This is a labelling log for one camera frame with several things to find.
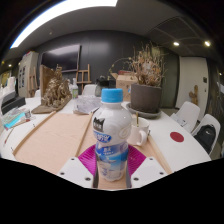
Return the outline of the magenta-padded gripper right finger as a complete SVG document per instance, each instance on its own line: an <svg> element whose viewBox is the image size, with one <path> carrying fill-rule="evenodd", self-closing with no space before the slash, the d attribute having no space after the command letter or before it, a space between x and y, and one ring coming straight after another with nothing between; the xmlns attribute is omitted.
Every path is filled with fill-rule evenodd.
<svg viewBox="0 0 224 224"><path fill-rule="evenodd" d="M138 149L129 146L126 186L140 188L167 176L167 172L154 157L146 157Z"/></svg>

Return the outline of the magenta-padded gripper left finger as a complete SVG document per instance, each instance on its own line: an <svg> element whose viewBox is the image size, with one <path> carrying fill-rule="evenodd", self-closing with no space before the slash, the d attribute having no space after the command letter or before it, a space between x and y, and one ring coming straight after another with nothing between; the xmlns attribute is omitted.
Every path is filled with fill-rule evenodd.
<svg viewBox="0 0 224 224"><path fill-rule="evenodd" d="M97 188L98 168L95 146L90 146L78 157L69 158L57 175L84 188Z"/></svg>

